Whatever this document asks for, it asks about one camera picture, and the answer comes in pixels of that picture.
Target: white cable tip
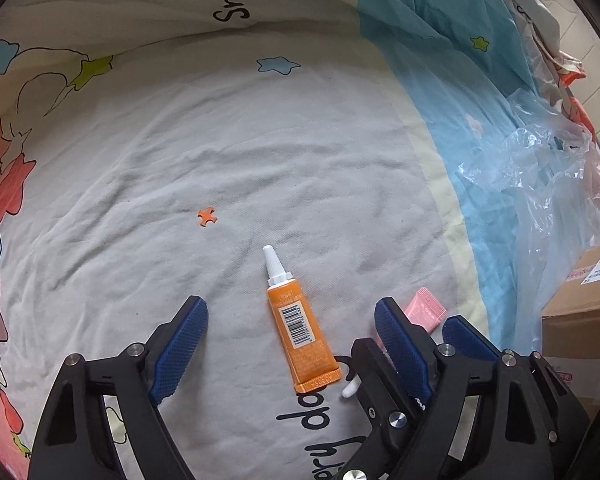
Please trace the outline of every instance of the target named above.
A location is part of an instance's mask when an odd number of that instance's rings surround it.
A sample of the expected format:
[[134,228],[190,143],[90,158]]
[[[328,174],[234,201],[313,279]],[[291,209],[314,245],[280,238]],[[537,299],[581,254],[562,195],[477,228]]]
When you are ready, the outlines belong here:
[[360,377],[358,377],[357,375],[349,381],[349,384],[347,384],[347,386],[344,387],[343,391],[342,391],[342,396],[345,399],[349,399],[349,397],[353,397],[358,388],[360,387],[360,384],[362,384],[362,381],[360,380]]

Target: star print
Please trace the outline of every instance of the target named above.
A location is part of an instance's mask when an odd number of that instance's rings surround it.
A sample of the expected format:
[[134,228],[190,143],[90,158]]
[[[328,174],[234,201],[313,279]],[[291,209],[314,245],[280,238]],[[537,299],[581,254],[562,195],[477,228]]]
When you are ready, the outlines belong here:
[[9,173],[0,183],[0,222],[2,222],[5,213],[17,215],[20,211],[24,193],[24,181],[35,165],[35,160],[24,161],[24,153],[21,153],[13,161]]
[[93,61],[87,61],[83,59],[80,64],[82,69],[80,73],[71,81],[67,86],[73,86],[76,90],[80,90],[85,86],[92,77],[97,75],[106,74],[113,67],[111,66],[111,60],[113,56],[100,57]]
[[474,48],[481,50],[483,52],[487,52],[487,48],[489,47],[489,42],[485,40],[482,36],[478,36],[477,38],[470,38],[470,40],[474,44]]
[[202,227],[206,227],[206,224],[209,222],[216,222],[218,220],[217,216],[213,216],[211,213],[215,211],[211,206],[208,206],[206,209],[201,209],[198,211],[198,216],[200,217],[200,225]]
[[24,133],[18,132],[13,136],[13,139],[10,140],[7,151],[4,152],[4,154],[0,157],[0,173],[4,173],[9,165],[22,153],[24,141],[27,140],[27,137],[29,137],[30,133],[31,130]]
[[256,60],[260,65],[258,72],[268,72],[269,70],[275,70],[279,74],[289,75],[292,68],[296,68],[300,65],[289,61],[286,57],[266,57],[265,59]]

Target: orange star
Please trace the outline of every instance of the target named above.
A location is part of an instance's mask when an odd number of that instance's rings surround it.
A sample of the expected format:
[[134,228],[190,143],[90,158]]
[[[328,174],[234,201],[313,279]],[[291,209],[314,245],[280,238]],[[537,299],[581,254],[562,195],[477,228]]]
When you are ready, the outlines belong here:
[[213,216],[211,213],[215,211],[211,206],[208,206],[206,209],[201,209],[198,211],[198,216],[200,217],[200,225],[202,227],[206,227],[208,222],[215,222],[218,220],[217,216]]

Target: metal screw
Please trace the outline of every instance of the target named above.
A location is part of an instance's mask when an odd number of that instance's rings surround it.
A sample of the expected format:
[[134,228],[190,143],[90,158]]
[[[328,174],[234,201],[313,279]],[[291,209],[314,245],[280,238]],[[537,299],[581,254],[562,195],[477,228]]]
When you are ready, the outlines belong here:
[[456,349],[453,348],[453,346],[451,346],[449,343],[442,343],[442,345],[438,345],[438,351],[444,357],[451,357],[452,355],[456,354]]
[[78,364],[79,360],[80,354],[71,354],[66,357],[66,359],[64,360],[64,364],[66,364],[67,366],[74,366]]
[[133,343],[126,347],[126,353],[131,357],[138,357],[142,352],[144,352],[144,345],[142,343]]
[[352,469],[344,473],[342,480],[366,480],[366,475],[360,469]]
[[403,428],[407,424],[407,416],[403,412],[393,412],[389,415],[389,424],[394,428]]
[[502,356],[502,362],[507,366],[515,366],[516,358],[513,357],[513,355],[511,355],[511,354],[504,354]]

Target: wrinkled sheet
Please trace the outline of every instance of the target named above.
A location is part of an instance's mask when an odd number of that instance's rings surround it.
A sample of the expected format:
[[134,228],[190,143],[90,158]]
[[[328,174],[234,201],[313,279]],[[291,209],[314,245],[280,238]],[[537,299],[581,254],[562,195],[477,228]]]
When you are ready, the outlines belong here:
[[368,422],[344,382],[293,392],[261,248],[345,371],[375,302],[421,286],[506,346],[513,204],[456,169],[516,129],[520,87],[533,78],[502,0],[9,0],[1,460],[26,477],[67,354],[118,354],[197,294],[208,332],[160,407],[193,473],[330,478]]

